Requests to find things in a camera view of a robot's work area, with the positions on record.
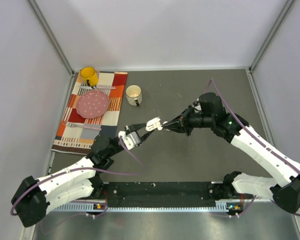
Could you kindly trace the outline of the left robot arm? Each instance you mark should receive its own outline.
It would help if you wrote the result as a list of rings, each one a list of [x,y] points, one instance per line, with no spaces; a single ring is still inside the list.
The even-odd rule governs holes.
[[[139,123],[126,126],[114,138],[97,135],[89,153],[76,163],[50,175],[24,178],[11,199],[10,214],[27,228],[61,205],[89,196],[99,198],[104,191],[100,174],[110,172],[111,157],[140,146],[155,130],[153,125]]]

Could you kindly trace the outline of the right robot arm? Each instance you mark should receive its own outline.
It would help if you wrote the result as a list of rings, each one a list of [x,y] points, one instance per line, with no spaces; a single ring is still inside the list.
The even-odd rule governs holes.
[[[215,93],[202,94],[162,127],[187,136],[193,129],[209,128],[216,136],[250,156],[271,175],[270,178],[258,177],[240,171],[227,174],[223,179],[223,192],[227,197],[249,194],[266,198],[292,214],[300,208],[300,163],[278,151],[238,114],[226,112],[221,97]]]

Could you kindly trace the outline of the white oval case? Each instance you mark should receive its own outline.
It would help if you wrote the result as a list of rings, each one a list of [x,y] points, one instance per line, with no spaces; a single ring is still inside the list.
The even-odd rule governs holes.
[[[162,124],[161,124],[161,119],[159,117],[155,117],[155,118],[149,120],[146,123],[146,126],[145,126],[145,130],[147,132],[151,132],[151,131],[154,131],[154,130],[161,131],[162,129],[163,129],[163,127],[162,127]]]

